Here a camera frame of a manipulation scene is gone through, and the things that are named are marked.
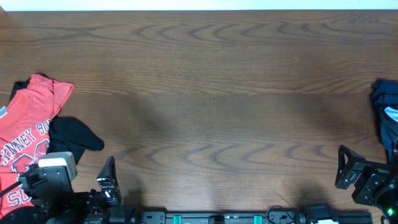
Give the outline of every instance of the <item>clothing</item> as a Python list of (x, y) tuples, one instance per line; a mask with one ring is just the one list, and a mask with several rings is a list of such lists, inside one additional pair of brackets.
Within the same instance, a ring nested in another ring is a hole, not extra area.
[(372, 106), (380, 123), (381, 141), (391, 163), (396, 160), (393, 150), (398, 138), (398, 120), (394, 119), (395, 111), (398, 112), (398, 83), (378, 80), (372, 89), (374, 90), (371, 95)]
[[(0, 118), (0, 189), (17, 181), (30, 164), (43, 158), (50, 143), (50, 121), (59, 113), (74, 84), (33, 74), (26, 89), (16, 91)], [(0, 218), (30, 198), (18, 187), (0, 198)]]
[[(29, 79), (24, 82), (15, 82), (10, 101), (17, 90), (26, 88), (28, 84)], [(54, 117), (50, 122), (49, 135), (50, 144), (47, 153), (69, 151), (73, 154), (76, 164), (79, 163), (86, 149), (101, 151), (104, 148), (104, 142), (87, 125), (72, 117)]]

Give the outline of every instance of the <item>dark blue cloth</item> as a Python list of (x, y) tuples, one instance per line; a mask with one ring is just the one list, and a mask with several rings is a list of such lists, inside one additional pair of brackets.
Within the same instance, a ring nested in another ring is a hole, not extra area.
[(372, 89), (372, 106), (380, 122), (380, 136), (391, 163), (392, 152), (398, 138), (398, 122), (392, 119), (385, 111), (386, 107), (398, 110), (398, 82), (378, 80)]

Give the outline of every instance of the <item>red t-shirt with white text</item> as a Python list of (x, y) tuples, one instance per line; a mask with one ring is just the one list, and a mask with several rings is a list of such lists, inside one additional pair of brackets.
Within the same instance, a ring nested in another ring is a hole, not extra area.
[[(44, 157), (50, 143), (49, 124), (68, 100), (74, 84), (33, 74), (26, 89), (18, 90), (0, 118), (0, 190), (17, 182), (30, 164)], [(0, 198), (0, 218), (32, 206), (21, 187)]]

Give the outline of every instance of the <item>t-shirt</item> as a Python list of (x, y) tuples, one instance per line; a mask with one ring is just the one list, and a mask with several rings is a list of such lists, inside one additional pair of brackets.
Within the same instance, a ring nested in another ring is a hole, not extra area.
[[(49, 123), (71, 95), (74, 84), (33, 74), (26, 89), (18, 90), (0, 118), (0, 189), (17, 182), (49, 146)], [(23, 206), (32, 206), (21, 187), (0, 198), (0, 218)]]

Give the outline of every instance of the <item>green tape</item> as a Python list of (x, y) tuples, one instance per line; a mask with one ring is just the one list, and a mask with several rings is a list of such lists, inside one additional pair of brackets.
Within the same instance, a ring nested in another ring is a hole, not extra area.
[(254, 224), (262, 224), (262, 216), (255, 215), (254, 216)]
[(181, 215), (173, 216), (173, 224), (182, 224), (182, 217)]

